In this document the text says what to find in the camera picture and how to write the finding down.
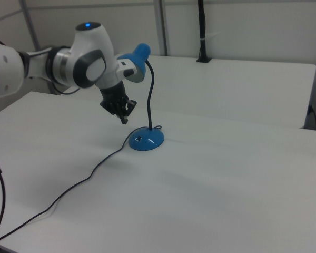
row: lamp base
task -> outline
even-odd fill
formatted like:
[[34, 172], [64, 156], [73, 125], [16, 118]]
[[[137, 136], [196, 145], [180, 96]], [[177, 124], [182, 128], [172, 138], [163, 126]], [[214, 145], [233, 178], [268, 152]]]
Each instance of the lamp base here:
[[141, 128], [129, 137], [129, 146], [134, 150], [147, 151], [158, 148], [164, 142], [164, 134], [160, 129]]

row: desk lamp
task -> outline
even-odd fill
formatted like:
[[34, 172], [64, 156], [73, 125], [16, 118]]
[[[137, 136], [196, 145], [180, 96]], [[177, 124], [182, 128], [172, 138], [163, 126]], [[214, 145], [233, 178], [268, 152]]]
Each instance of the desk lamp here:
[[145, 76], [145, 63], [151, 72], [151, 86], [149, 95], [147, 97], [147, 117], [149, 119], [149, 127], [142, 127], [129, 137], [129, 146], [134, 150], [148, 151], [159, 147], [164, 141], [164, 134], [161, 131], [161, 126], [152, 127], [151, 119], [151, 107], [150, 100], [154, 84], [154, 73], [153, 69], [147, 60], [151, 50], [148, 45], [140, 44], [133, 51], [132, 54], [124, 54], [118, 59], [130, 59], [137, 67], [137, 74], [129, 76], [127, 79], [132, 82], [141, 82]]

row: white robotic arm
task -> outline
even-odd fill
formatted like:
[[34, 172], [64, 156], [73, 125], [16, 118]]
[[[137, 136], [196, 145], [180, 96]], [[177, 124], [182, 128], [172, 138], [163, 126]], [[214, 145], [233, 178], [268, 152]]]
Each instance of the white robotic arm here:
[[122, 80], [141, 82], [149, 54], [149, 46], [140, 44], [132, 54], [117, 58], [107, 31], [96, 22], [76, 27], [71, 48], [25, 53], [0, 45], [0, 96], [15, 93], [27, 77], [80, 88], [95, 84], [103, 97], [101, 106], [126, 124], [136, 102], [128, 99]]

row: white desk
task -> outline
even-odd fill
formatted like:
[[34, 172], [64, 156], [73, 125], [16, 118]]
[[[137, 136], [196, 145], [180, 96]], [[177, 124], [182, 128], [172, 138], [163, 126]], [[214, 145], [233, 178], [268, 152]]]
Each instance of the white desk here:
[[[304, 126], [316, 66], [311, 64], [150, 56], [156, 84], [152, 108], [292, 128]], [[126, 82], [126, 93], [146, 107], [151, 75]], [[74, 98], [101, 102], [97, 87]]]
[[[165, 142], [126, 146], [56, 210], [1, 241], [18, 253], [316, 253], [316, 132], [154, 110]], [[87, 177], [134, 128], [93, 101], [30, 93], [0, 113], [0, 235]]]

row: blue lamp shade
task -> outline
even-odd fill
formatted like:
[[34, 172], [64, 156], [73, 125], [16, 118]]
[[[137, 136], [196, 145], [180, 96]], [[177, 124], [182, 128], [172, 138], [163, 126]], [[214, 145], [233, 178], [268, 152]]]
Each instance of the blue lamp shade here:
[[145, 44], [139, 44], [131, 54], [123, 54], [118, 59], [129, 59], [132, 61], [137, 68], [137, 73], [130, 75], [126, 79], [134, 83], [140, 83], [145, 77], [145, 61], [149, 58], [151, 53], [150, 47]]

